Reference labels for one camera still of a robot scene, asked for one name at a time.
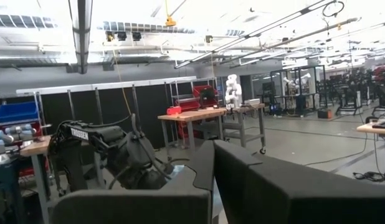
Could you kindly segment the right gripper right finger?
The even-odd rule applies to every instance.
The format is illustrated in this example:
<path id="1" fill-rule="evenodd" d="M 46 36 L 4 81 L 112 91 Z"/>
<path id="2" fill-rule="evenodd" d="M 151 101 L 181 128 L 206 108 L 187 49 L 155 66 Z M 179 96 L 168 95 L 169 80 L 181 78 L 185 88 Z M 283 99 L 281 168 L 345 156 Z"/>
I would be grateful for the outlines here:
<path id="1" fill-rule="evenodd" d="M 385 185 L 369 184 L 214 141 L 230 224 L 385 224 Z"/>

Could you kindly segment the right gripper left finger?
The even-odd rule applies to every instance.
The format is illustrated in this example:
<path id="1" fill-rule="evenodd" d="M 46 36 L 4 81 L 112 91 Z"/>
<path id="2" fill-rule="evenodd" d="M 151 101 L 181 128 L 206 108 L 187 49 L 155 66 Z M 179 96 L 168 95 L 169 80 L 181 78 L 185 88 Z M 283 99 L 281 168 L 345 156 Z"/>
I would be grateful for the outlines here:
<path id="1" fill-rule="evenodd" d="M 52 224 L 212 224 L 215 149 L 205 141 L 159 190 L 81 190 L 60 199 Z"/>

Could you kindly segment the red storage bin rack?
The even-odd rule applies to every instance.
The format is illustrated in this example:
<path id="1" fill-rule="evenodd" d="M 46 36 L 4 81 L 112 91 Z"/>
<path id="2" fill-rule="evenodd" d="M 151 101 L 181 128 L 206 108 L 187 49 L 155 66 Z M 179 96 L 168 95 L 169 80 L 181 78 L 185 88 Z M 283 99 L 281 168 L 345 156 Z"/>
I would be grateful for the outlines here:
<path id="1" fill-rule="evenodd" d="M 211 85 L 197 85 L 192 87 L 192 93 L 187 95 L 172 96 L 174 106 L 181 107 L 181 112 L 197 111 L 208 107 L 218 105 L 217 90 Z M 178 136 L 188 138 L 188 129 L 186 122 L 178 122 Z M 203 138 L 202 131 L 194 130 L 195 138 Z"/>

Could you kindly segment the blue storage bin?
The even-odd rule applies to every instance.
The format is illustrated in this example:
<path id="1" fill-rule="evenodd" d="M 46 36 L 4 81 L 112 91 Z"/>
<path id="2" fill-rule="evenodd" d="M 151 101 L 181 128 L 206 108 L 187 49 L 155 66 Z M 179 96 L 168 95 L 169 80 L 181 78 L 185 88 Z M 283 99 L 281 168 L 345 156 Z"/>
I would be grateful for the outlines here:
<path id="1" fill-rule="evenodd" d="M 38 110 L 34 101 L 0 105 L 0 123 L 37 118 Z"/>

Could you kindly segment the wooden workbench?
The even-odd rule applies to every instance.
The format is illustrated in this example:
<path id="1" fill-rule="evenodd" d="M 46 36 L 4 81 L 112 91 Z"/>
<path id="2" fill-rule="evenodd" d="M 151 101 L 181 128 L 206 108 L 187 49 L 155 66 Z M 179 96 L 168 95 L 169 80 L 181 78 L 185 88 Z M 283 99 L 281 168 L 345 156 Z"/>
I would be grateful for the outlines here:
<path id="1" fill-rule="evenodd" d="M 185 111 L 179 114 L 164 114 L 158 116 L 158 119 L 161 121 L 161 127 L 163 130 L 163 137 L 164 137 L 164 144 L 165 148 L 169 149 L 171 146 L 171 143 L 168 141 L 168 132 L 166 130 L 166 121 L 179 121 L 179 122 L 185 122 L 188 129 L 188 141 L 189 141 L 189 148 L 193 151 L 196 150 L 196 144 L 194 140 L 194 133 L 193 133 L 193 121 L 203 120 L 207 118 L 217 118 L 217 136 L 219 139 L 223 140 L 224 138 L 224 131 L 222 127 L 222 117 L 225 115 L 226 110 L 224 108 L 219 109 L 201 109 L 196 111 Z"/>

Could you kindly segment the black orange floor box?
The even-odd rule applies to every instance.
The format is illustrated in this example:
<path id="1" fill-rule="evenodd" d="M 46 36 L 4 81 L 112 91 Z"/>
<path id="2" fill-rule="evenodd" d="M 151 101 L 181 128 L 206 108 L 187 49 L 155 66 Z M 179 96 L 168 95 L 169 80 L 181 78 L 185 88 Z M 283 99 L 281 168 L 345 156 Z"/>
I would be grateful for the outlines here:
<path id="1" fill-rule="evenodd" d="M 332 110 L 321 108 L 317 111 L 317 117 L 320 119 L 331 119 L 333 117 Z"/>

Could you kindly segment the wheeled metal workbench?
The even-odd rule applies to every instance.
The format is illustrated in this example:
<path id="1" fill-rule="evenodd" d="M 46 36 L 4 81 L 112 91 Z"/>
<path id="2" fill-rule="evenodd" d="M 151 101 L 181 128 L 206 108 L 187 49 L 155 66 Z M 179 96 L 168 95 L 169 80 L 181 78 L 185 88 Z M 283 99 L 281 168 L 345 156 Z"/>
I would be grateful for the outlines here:
<path id="1" fill-rule="evenodd" d="M 242 107 L 233 109 L 232 111 L 226 111 L 226 116 L 235 116 L 237 118 L 236 123 L 222 122 L 222 130 L 224 139 L 238 139 L 242 147 L 246 147 L 248 142 L 255 141 L 257 139 L 261 142 L 261 148 L 258 150 L 260 154 L 266 154 L 266 138 L 265 138 L 265 127 L 264 127 L 264 109 L 263 103 L 257 104 L 244 104 Z M 258 134 L 247 134 L 244 122 L 244 117 L 251 115 L 252 119 L 256 119 L 259 122 L 259 133 Z"/>

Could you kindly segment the black cage workstation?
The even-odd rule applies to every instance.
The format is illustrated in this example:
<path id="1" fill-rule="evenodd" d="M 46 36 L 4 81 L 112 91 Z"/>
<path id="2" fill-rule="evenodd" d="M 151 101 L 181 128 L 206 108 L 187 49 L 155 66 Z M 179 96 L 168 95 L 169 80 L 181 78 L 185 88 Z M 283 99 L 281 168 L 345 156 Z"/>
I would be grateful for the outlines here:
<path id="1" fill-rule="evenodd" d="M 306 65 L 270 72 L 272 116 L 305 117 L 321 108 L 325 66 Z"/>

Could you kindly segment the white humanoid robot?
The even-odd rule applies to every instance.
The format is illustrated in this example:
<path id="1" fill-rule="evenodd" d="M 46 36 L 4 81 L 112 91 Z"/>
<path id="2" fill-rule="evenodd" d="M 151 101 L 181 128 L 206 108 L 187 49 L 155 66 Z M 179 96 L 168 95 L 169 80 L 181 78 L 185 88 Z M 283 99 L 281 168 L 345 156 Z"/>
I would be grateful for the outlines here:
<path id="1" fill-rule="evenodd" d="M 242 104 L 242 87 L 237 82 L 236 74 L 227 76 L 226 93 L 224 95 L 224 99 L 227 110 L 240 108 Z"/>

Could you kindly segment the blue machine cabinet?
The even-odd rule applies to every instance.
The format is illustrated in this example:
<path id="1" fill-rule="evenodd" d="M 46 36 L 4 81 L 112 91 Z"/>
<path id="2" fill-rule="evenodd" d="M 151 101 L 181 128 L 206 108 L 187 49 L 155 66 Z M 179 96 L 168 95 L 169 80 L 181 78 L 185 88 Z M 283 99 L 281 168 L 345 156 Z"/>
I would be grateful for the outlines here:
<path id="1" fill-rule="evenodd" d="M 12 196 L 12 209 L 17 224 L 27 224 L 24 201 L 19 186 L 19 161 L 6 159 L 0 162 L 0 189 L 8 191 Z"/>

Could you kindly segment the black partition wall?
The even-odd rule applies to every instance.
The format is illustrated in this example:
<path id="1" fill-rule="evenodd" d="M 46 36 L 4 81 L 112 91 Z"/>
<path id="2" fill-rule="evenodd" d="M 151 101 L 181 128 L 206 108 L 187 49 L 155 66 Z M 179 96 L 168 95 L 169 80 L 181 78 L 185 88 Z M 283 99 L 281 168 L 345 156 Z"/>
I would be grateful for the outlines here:
<path id="1" fill-rule="evenodd" d="M 48 87 L 20 88 L 16 93 L 38 93 L 43 99 L 45 118 L 59 124 L 65 119 L 87 123 L 112 123 L 131 113 L 140 118 L 140 125 L 155 148 L 164 147 L 159 115 L 170 107 L 170 84 L 190 81 L 192 77 L 160 78 L 93 84 L 61 84 Z"/>

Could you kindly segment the grey ceiling duct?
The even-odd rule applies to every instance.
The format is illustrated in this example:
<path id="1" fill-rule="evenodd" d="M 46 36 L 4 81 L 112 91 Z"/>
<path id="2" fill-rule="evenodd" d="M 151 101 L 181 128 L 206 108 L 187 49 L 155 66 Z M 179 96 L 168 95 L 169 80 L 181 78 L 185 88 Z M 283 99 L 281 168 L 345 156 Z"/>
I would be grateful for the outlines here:
<path id="1" fill-rule="evenodd" d="M 88 68 L 93 0 L 68 0 L 78 72 Z"/>

